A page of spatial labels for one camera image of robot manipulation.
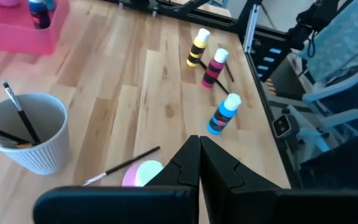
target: blue paint bottle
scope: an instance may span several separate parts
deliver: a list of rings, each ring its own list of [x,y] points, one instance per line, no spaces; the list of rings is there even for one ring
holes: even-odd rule
[[[235,93],[230,93],[227,98],[218,106],[215,114],[207,124],[211,134],[220,134],[229,121],[237,114],[241,105],[241,98]]]
[[[44,0],[29,0],[29,8],[36,29],[46,29],[50,26],[49,12]]]

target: pink paint bottle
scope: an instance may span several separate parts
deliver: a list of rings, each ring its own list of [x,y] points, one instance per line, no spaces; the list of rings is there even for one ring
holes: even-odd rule
[[[205,71],[201,84],[206,88],[212,88],[229,56],[229,52],[225,49],[218,49],[214,58],[209,62],[208,68]]]

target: yellow paint bottle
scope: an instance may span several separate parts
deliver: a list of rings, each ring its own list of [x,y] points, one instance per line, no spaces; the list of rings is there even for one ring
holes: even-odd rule
[[[191,46],[189,56],[187,57],[186,62],[189,66],[196,67],[197,64],[200,62],[210,34],[211,33],[204,28],[201,28],[198,31],[198,34],[194,39],[193,45]]]

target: brush bristles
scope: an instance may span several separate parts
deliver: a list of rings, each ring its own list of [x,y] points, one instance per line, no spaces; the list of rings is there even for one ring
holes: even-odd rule
[[[7,81],[2,81],[2,84],[4,85],[5,88],[9,88],[9,85],[7,84]]]

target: paint bottle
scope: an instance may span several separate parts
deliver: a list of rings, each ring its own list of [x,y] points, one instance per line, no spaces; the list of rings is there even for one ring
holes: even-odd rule
[[[36,29],[46,29],[50,26],[47,5],[44,0],[29,0],[32,22]]]
[[[230,93],[227,98],[218,106],[215,114],[207,124],[211,134],[220,134],[229,121],[236,115],[241,105],[241,98],[235,93]]]
[[[209,62],[208,68],[205,70],[201,84],[206,88],[212,88],[222,69],[224,68],[229,52],[225,49],[218,49],[215,56]]]
[[[47,5],[48,10],[56,9],[56,1],[55,0],[45,0],[45,4]]]
[[[211,33],[204,28],[201,28],[198,31],[198,34],[193,41],[193,45],[191,46],[190,53],[186,61],[190,67],[194,68],[200,62],[210,34]]]

